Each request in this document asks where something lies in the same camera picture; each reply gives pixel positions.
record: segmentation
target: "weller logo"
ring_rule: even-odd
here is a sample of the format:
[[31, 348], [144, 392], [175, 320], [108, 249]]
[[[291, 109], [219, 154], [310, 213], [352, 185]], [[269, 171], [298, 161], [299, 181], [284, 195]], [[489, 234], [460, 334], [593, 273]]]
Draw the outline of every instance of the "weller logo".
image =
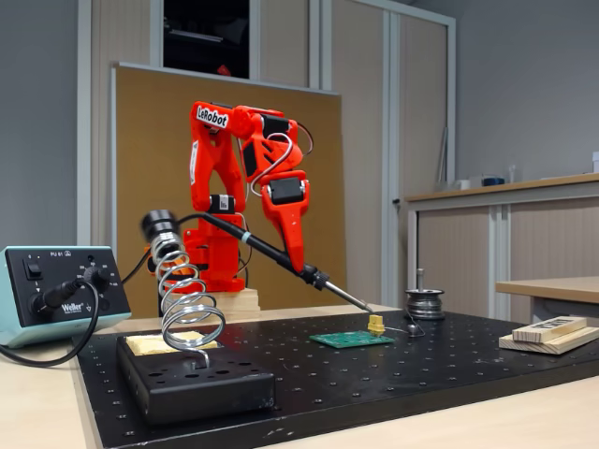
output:
[[80, 313], [81, 308], [83, 307], [83, 303], [81, 303], [81, 304], [74, 304], [74, 303], [63, 304], [62, 307], [63, 307], [63, 311], [65, 311], [65, 313]]

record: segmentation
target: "power switch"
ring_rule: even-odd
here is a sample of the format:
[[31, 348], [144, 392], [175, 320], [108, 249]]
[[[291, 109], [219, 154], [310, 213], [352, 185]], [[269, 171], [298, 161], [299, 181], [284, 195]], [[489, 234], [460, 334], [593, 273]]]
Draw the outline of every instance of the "power switch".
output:
[[31, 262], [27, 259], [23, 259], [22, 264], [25, 266], [25, 274], [27, 275], [27, 279], [29, 281], [43, 279], [41, 268], [39, 267], [38, 262]]

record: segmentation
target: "cork board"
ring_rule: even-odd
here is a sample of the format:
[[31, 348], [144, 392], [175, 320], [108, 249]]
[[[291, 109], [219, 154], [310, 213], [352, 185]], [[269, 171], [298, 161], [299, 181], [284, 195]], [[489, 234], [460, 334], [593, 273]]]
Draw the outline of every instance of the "cork board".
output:
[[[145, 241], [139, 222], [147, 211], [168, 209], [179, 217], [194, 212], [189, 187], [189, 111], [195, 101], [202, 100], [281, 110], [311, 131], [314, 151], [298, 167], [306, 171], [311, 184], [310, 207], [302, 220], [304, 260], [326, 271], [334, 283], [345, 288], [338, 95], [122, 66], [115, 71], [116, 239], [122, 275], [135, 266], [143, 252]], [[307, 139], [299, 139], [307, 151]], [[224, 192], [218, 175], [212, 176], [211, 193]], [[264, 217], [259, 197], [250, 194], [244, 215], [252, 233], [283, 247]], [[183, 228], [195, 225], [189, 222]], [[246, 257], [244, 245], [241, 251]], [[316, 291], [258, 252], [254, 252], [249, 269], [250, 287], [257, 289], [263, 310], [342, 303], [332, 293]], [[157, 315], [156, 283], [146, 271], [129, 281], [125, 291], [135, 318]]]

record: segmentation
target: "teal control unit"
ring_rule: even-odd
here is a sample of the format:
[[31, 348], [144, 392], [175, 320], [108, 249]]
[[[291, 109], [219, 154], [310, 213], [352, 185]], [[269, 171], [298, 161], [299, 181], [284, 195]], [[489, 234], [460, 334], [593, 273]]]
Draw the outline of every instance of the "teal control unit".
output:
[[84, 287], [52, 315], [32, 312], [39, 293], [65, 281], [83, 279], [89, 267], [110, 277], [99, 296], [96, 330], [114, 326], [131, 315], [121, 278], [108, 246], [8, 246], [0, 253], [0, 344], [18, 348], [82, 334], [90, 323], [94, 301]]

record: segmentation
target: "wooden base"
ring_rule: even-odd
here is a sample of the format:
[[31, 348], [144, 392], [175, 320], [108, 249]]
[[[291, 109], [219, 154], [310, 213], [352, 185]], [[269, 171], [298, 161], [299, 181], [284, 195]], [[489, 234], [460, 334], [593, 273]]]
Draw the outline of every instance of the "wooden base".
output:
[[515, 341], [511, 335], [499, 338], [499, 347], [504, 349], [515, 349], [517, 351], [533, 351], [545, 354], [563, 354], [577, 348], [589, 341], [599, 338], [599, 327], [584, 327], [569, 334], [562, 335], [557, 339], [545, 343], [532, 343], [529, 341]]
[[[211, 295], [216, 299], [216, 307], [223, 312], [228, 322], [254, 319], [260, 316], [257, 290], [246, 288], [240, 292], [218, 292], [211, 293]], [[201, 324], [210, 325], [218, 323], [218, 321], [218, 318], [209, 316]]]

